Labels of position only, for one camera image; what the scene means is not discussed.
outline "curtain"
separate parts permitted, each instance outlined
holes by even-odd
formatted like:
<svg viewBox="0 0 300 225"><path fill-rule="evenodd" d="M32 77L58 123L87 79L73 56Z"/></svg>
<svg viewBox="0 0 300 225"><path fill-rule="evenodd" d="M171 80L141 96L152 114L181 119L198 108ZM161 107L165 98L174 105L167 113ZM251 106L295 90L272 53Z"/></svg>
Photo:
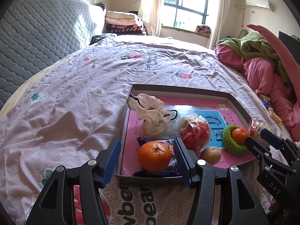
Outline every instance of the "curtain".
<svg viewBox="0 0 300 225"><path fill-rule="evenodd" d="M161 7L164 0L142 0L139 17L142 19L149 35L159 36L161 32Z"/></svg>
<svg viewBox="0 0 300 225"><path fill-rule="evenodd" d="M218 0L218 9L216 10L216 16L215 16L215 25L212 26L211 30L212 33L209 37L207 48L213 49L217 43L218 40L220 40L220 34L222 32L222 29L224 27L225 21L227 19L229 6L230 6L230 0Z"/></svg>

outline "green jacket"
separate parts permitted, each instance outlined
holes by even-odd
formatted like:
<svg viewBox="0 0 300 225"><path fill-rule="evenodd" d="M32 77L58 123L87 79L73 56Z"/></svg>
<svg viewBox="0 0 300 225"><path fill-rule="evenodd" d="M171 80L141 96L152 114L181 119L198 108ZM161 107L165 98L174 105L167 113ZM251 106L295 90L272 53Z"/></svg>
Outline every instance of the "green jacket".
<svg viewBox="0 0 300 225"><path fill-rule="evenodd" d="M275 65L277 73L281 76L285 84L291 85L291 81L284 69L280 57L266 39L257 32L251 32L241 39L226 38L219 40L218 45L228 46L233 49L240 57L246 60L252 58L265 58Z"/></svg>

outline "television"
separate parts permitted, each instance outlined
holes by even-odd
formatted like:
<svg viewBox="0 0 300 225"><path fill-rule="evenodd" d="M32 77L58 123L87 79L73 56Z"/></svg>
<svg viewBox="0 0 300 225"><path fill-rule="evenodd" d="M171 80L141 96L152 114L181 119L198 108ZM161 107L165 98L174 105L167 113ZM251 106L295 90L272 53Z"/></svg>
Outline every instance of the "television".
<svg viewBox="0 0 300 225"><path fill-rule="evenodd" d="M287 47L300 67L300 39L296 36L291 36L281 31L279 31L278 38Z"/></svg>

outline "stack of folded blankets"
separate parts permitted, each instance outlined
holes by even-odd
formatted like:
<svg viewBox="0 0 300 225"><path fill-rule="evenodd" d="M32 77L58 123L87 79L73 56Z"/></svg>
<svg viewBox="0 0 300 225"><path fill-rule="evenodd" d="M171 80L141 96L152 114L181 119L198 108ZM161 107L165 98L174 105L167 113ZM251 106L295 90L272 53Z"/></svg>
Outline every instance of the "stack of folded blankets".
<svg viewBox="0 0 300 225"><path fill-rule="evenodd" d="M105 23L108 33L117 35L146 35L143 21L134 13L107 11Z"/></svg>

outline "black drawstring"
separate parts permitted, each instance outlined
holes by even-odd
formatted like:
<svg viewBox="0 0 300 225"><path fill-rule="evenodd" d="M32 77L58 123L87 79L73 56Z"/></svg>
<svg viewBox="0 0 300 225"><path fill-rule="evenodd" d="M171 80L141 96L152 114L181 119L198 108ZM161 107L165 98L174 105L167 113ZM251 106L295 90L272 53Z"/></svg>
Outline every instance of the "black drawstring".
<svg viewBox="0 0 300 225"><path fill-rule="evenodd" d="M132 99L136 100L136 101L139 103L139 105L140 105L141 107L143 107L143 106L141 105L140 100L139 100L138 98L134 97L133 95L129 95L129 97L131 97ZM151 108L151 109L147 109L146 107L143 107L143 108L146 109L146 110L153 110L153 109L158 110L157 108ZM174 118L172 118L172 119L170 119L170 120L174 120L174 119L176 119L177 116L178 116L177 110L170 110L170 112L174 112L174 111L176 112L176 115L175 115Z"/></svg>

